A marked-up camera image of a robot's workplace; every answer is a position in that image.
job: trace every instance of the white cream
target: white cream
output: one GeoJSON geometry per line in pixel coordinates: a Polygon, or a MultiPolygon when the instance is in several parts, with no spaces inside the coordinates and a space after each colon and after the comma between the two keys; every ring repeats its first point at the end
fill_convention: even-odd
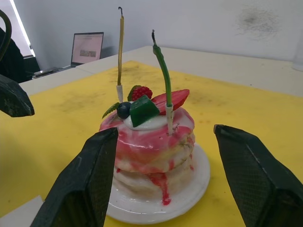
{"type": "Polygon", "coordinates": [[[164,125],[167,124],[167,119],[165,115],[158,115],[140,124],[137,127],[133,127],[132,119],[131,116],[129,115],[128,118],[123,120],[123,122],[131,130],[147,131],[147,130],[154,130],[163,127],[164,125]]]}

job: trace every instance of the raspberry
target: raspberry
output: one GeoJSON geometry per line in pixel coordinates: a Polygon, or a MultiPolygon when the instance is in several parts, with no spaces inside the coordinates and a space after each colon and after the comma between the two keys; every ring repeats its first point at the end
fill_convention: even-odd
{"type": "Polygon", "coordinates": [[[136,87],[133,90],[132,101],[136,101],[138,98],[142,97],[143,95],[147,95],[147,97],[151,99],[152,91],[148,87],[136,87]]]}

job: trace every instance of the yellow surface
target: yellow surface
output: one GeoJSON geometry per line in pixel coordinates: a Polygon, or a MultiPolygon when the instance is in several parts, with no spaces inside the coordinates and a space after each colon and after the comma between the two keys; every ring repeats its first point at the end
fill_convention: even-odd
{"type": "MultiPolygon", "coordinates": [[[[224,175],[214,124],[257,135],[303,181],[303,98],[173,71],[170,76],[173,90],[190,89],[184,107],[196,122],[196,141],[208,155],[211,179],[194,208],[157,226],[244,226],[224,175]]],[[[105,110],[117,102],[116,80],[117,68],[33,95],[32,117],[0,113],[0,217],[37,195],[46,197],[58,174],[98,131],[105,110]]],[[[123,65],[122,84],[125,97],[136,84],[154,95],[165,89],[159,69],[134,61],[123,65]]],[[[133,225],[107,217],[105,226],[133,225]]]]}

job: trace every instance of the candle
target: candle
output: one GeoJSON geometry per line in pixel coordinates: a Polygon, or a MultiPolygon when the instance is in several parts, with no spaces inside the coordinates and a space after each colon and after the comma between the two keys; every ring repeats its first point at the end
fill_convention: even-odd
{"type": "Polygon", "coordinates": [[[123,36],[124,36],[124,17],[121,7],[118,7],[121,10],[120,18],[120,40],[119,40],[119,52],[118,52],[118,82],[117,82],[117,93],[119,102],[123,102],[123,87],[121,84],[121,74],[122,74],[122,50],[123,50],[123,36]]]}
{"type": "Polygon", "coordinates": [[[170,85],[170,78],[169,78],[169,71],[167,70],[166,63],[164,61],[163,54],[161,53],[160,47],[157,46],[155,40],[155,31],[152,31],[151,34],[153,40],[153,53],[156,55],[159,65],[161,67],[164,81],[165,81],[165,90],[166,90],[166,118],[167,118],[167,125],[169,130],[169,135],[171,136],[173,133],[172,125],[173,125],[173,104],[171,101],[171,85],[170,85]]]}

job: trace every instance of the laptop screen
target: laptop screen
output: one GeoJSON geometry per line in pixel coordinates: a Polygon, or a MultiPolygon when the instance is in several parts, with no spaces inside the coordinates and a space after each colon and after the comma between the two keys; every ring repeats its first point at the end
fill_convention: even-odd
{"type": "Polygon", "coordinates": [[[71,64],[84,64],[100,59],[103,32],[75,34],[71,64]]]}

